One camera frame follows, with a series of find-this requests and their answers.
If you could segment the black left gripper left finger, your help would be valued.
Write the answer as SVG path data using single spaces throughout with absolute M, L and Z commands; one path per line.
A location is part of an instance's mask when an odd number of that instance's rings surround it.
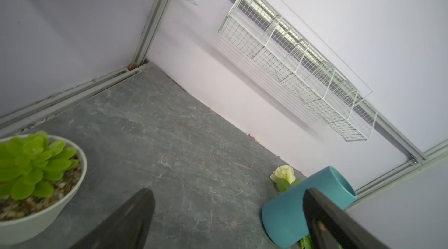
M 142 249 L 155 212 L 152 190 L 143 188 L 97 228 L 75 243 L 73 249 Z

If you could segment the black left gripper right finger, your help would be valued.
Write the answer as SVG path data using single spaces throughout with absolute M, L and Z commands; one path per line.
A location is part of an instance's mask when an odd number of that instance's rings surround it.
M 315 249 L 387 248 L 316 188 L 305 191 L 303 212 Z

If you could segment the teal cylinder vase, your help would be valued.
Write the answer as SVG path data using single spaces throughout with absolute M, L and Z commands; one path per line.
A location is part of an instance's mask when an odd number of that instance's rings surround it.
M 350 183 L 332 166 L 281 192 L 264 204 L 261 217 L 269 238 L 282 249 L 289 248 L 309 234 L 303 212 L 303 198 L 308 188 L 318 189 L 341 209 L 346 209 L 357 200 Z

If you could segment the cream yellow rose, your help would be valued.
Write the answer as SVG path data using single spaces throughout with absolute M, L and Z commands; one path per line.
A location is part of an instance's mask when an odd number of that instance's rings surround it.
M 278 167 L 270 175 L 270 179 L 279 192 L 285 192 L 301 183 L 301 179 L 295 176 L 294 169 L 288 165 Z

